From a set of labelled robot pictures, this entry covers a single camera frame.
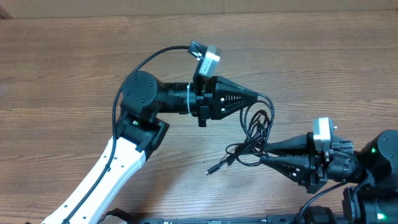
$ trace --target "green led light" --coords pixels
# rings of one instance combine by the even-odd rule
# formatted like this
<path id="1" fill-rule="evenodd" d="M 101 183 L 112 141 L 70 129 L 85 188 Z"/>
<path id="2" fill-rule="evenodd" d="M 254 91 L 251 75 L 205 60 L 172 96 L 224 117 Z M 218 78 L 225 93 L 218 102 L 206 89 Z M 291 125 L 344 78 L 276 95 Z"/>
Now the green led light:
<path id="1" fill-rule="evenodd" d="M 385 220 L 386 216 L 383 213 L 378 213 L 377 214 L 377 219 Z"/>

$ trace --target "black cable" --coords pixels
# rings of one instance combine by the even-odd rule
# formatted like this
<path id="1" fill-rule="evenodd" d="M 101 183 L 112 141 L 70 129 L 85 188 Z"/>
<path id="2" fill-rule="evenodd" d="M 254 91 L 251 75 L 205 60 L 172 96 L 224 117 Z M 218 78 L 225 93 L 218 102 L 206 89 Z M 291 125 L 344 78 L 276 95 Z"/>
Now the black cable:
<path id="1" fill-rule="evenodd" d="M 325 194 L 331 192 L 332 190 L 335 190 L 335 189 L 337 189 L 337 188 L 339 188 L 339 187 L 341 187 L 341 186 L 344 186 L 344 185 L 346 185 L 346 184 L 348 184 L 348 181 L 344 180 L 344 181 L 342 181 L 341 183 L 336 184 L 336 185 L 334 185 L 334 186 L 332 186 L 332 187 L 330 187 L 330 188 L 328 188 L 328 189 L 326 189 L 326 190 L 320 192 L 319 194 L 316 194 L 316 196 L 312 197 L 309 201 L 307 201 L 306 204 L 305 204 L 305 205 L 302 207 L 302 209 L 300 210 L 300 213 L 298 214 L 297 224 L 301 224 L 301 219 L 302 219 L 302 217 L 303 217 L 303 215 L 304 215 L 304 212 L 306 211 L 306 209 L 308 208 L 308 206 L 310 206 L 310 204 L 311 204 L 313 201 L 315 201 L 316 199 L 318 199 L 318 198 L 321 197 L 322 195 L 325 195 Z"/>
<path id="2" fill-rule="evenodd" d="M 359 184 L 354 188 L 354 190 L 353 190 L 353 197 L 352 197 L 351 201 L 354 201 L 354 198 L 355 198 L 355 196 L 356 196 L 358 190 L 361 189 L 361 188 L 362 188 L 363 186 L 365 186 L 366 184 L 370 184 L 370 183 L 367 182 L 367 181 L 362 181 L 361 183 L 359 183 Z"/>
<path id="3" fill-rule="evenodd" d="M 246 135 L 246 140 L 243 143 L 235 143 L 227 146 L 225 148 L 225 151 L 229 156 L 225 160 L 221 161 L 218 164 L 219 166 L 222 166 L 227 160 L 228 165 L 231 165 L 234 160 L 237 160 L 244 166 L 255 167 L 261 165 L 260 161 L 247 163 L 243 162 L 239 157 L 245 154 L 250 154 L 256 157 L 268 156 L 268 153 L 264 149 L 268 142 L 272 125 L 274 124 L 275 109 L 271 99 L 268 96 L 262 93 L 258 93 L 257 95 L 265 98 L 266 101 L 257 100 L 255 103 L 262 103 L 266 105 L 271 112 L 271 118 L 268 116 L 268 113 L 265 110 L 259 110 L 253 115 L 248 126 L 247 119 L 249 110 L 254 104 L 248 106 L 244 113 L 244 108 L 241 109 L 239 114 L 239 120 L 241 123 L 241 127 Z M 233 152 L 228 151 L 228 148 L 231 146 L 236 146 Z"/>
<path id="4" fill-rule="evenodd" d="M 69 223 L 69 220 L 74 216 L 74 214 L 77 212 L 77 210 L 83 205 L 83 203 L 87 200 L 87 198 L 93 193 L 94 189 L 97 187 L 97 185 L 101 182 L 101 179 L 104 177 L 105 173 L 108 171 L 112 160 L 113 156 L 115 153 L 116 149 L 116 107 L 118 105 L 118 100 L 120 93 L 122 92 L 122 86 L 120 86 L 118 93 L 116 94 L 114 101 L 113 101 L 113 107 L 112 107 L 112 130 L 113 130 L 113 145 L 112 145 L 112 151 L 111 151 L 111 156 L 108 159 L 108 162 L 106 163 L 102 173 L 99 175 L 93 186 L 89 189 L 89 191 L 86 193 L 86 195 L 80 200 L 80 202 L 76 205 L 76 207 L 69 213 L 69 215 L 66 217 L 66 219 L 63 220 L 62 224 L 67 224 Z"/>
<path id="5" fill-rule="evenodd" d="M 294 224 L 294 219 L 290 220 L 290 221 L 287 222 L 286 224 Z"/>
<path id="6" fill-rule="evenodd" d="M 164 53 L 169 50 L 179 50 L 179 49 L 189 49 L 189 46 L 173 46 L 173 47 L 166 47 L 162 50 L 159 50 L 149 56 L 147 59 L 145 59 L 143 62 L 141 62 L 133 71 L 132 73 L 138 71 L 142 66 L 144 66 L 147 62 L 152 60 L 154 57 L 160 55 L 161 53 Z M 116 151 L 116 107 L 118 106 L 118 100 L 120 97 L 120 94 L 122 92 L 122 86 L 119 87 L 118 92 L 116 93 L 116 96 L 113 101 L 113 107 L 112 107 L 112 132 L 113 132 L 113 144 L 112 144 L 112 151 L 111 151 L 111 156 L 108 159 L 108 162 L 106 163 L 102 173 L 99 175 L 93 186 L 89 189 L 89 191 L 86 193 L 86 195 L 80 200 L 80 202 L 76 205 L 76 207 L 70 212 L 70 214 L 63 220 L 62 224 L 68 224 L 69 220 L 74 216 L 74 214 L 77 212 L 77 210 L 83 205 L 83 203 L 87 200 L 87 198 L 93 193 L 94 189 L 98 186 L 98 184 L 101 182 L 101 179 L 104 177 L 105 173 L 108 171 L 108 169 L 111 166 L 111 163 L 113 161 L 113 156 Z"/>

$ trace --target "wooden table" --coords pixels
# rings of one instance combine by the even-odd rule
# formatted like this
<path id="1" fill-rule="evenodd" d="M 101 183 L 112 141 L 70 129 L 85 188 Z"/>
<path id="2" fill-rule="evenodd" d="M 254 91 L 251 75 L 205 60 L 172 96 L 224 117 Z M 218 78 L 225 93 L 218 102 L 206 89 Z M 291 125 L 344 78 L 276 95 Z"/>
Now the wooden table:
<path id="1" fill-rule="evenodd" d="M 73 192 L 111 136 L 124 77 L 152 52 L 191 40 L 223 49 L 216 71 L 269 95 L 270 142 L 330 116 L 360 150 L 398 128 L 398 12 L 303 12 L 0 21 L 0 223 L 40 223 Z M 144 70 L 189 82 L 196 60 L 169 52 Z M 234 114 L 210 121 L 160 114 L 162 145 L 108 210 L 149 217 L 295 213 L 312 195 L 266 167 L 205 171 L 241 142 Z M 341 213 L 342 189 L 315 204 Z"/>

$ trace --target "cable connector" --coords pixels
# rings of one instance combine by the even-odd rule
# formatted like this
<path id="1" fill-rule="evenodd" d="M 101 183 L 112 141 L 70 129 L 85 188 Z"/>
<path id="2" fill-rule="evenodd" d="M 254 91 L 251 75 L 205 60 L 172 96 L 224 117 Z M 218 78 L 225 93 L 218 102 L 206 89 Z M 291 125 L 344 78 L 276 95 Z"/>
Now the cable connector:
<path id="1" fill-rule="evenodd" d="M 206 171 L 206 175 L 210 175 L 210 174 L 218 171 L 225 163 L 228 163 L 228 166 L 230 166 L 234 160 L 235 160 L 234 156 L 229 155 L 226 159 L 224 159 L 223 161 L 220 161 L 218 164 L 216 164 L 213 167 L 211 167 L 210 169 L 208 169 Z"/>

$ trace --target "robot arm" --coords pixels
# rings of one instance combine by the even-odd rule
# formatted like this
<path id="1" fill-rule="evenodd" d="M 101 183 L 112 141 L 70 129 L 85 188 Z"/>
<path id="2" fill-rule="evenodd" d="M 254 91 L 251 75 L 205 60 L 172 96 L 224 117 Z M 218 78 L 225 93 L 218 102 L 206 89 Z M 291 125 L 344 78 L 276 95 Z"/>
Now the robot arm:
<path id="1" fill-rule="evenodd" d="M 304 186 L 310 194 L 317 193 L 328 180 L 341 182 L 336 187 L 356 183 L 343 192 L 346 220 L 398 223 L 398 131 L 383 131 L 360 152 L 354 152 L 353 142 L 335 136 L 334 129 L 331 119 L 315 119 L 312 133 L 268 144 L 266 151 L 278 156 L 262 156 L 260 162 Z M 308 207 L 328 191 L 308 201 L 295 223 L 340 223 L 329 208 Z"/>
<path id="2" fill-rule="evenodd" d="M 191 83 L 163 83 L 150 73 L 138 70 L 156 55 L 174 49 L 188 49 L 198 60 Z M 219 60 L 220 50 L 215 46 L 193 41 L 189 47 L 160 50 L 134 69 L 120 89 L 123 100 L 114 127 L 117 138 L 114 155 L 111 138 L 90 173 L 42 224 L 97 223 L 123 184 L 162 142 L 169 124 L 156 118 L 157 113 L 191 114 L 198 118 L 199 126 L 205 127 L 207 119 L 222 119 L 254 104 L 258 93 L 221 76 L 213 76 Z"/>
<path id="3" fill-rule="evenodd" d="M 76 190 L 69 198 L 42 224 L 62 223 L 79 201 L 93 186 L 98 176 L 104 169 L 109 156 L 111 155 L 113 139 L 111 138 L 102 153 L 98 162 L 83 179 Z M 101 182 L 97 185 L 84 204 L 69 220 L 70 223 L 90 223 L 95 224 L 101 218 L 103 212 L 111 203 L 126 181 L 137 171 L 146 161 L 145 152 L 136 151 L 136 145 L 124 138 L 117 140 L 114 161 Z"/>

